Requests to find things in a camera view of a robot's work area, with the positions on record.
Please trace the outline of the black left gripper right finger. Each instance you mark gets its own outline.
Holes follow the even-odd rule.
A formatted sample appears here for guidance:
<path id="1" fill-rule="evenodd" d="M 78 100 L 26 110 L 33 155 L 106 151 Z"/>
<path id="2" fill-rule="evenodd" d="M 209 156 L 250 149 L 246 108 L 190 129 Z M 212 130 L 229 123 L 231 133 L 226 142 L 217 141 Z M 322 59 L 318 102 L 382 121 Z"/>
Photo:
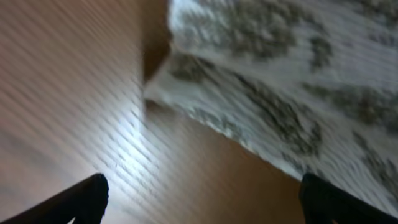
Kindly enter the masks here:
<path id="1" fill-rule="evenodd" d="M 302 178 L 299 200 L 306 224 L 397 224 L 397 218 L 311 173 L 306 173 Z"/>

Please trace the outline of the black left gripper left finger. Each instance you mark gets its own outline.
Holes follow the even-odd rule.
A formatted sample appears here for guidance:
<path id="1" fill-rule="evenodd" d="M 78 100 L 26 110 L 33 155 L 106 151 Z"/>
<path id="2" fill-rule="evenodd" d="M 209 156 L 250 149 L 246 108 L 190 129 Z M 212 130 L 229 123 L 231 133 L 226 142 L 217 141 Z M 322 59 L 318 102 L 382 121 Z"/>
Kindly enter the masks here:
<path id="1" fill-rule="evenodd" d="M 109 198 L 104 174 L 94 174 L 2 224 L 100 224 Z"/>

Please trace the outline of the white fern print cloth bag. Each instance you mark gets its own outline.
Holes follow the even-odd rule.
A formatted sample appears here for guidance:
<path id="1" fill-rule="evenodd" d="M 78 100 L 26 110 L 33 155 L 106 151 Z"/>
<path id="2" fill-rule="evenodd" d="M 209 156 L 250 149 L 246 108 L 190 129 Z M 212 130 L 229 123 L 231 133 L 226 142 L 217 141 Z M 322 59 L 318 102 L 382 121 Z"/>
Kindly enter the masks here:
<path id="1" fill-rule="evenodd" d="M 172 1 L 147 100 L 397 215 L 397 2 Z"/>

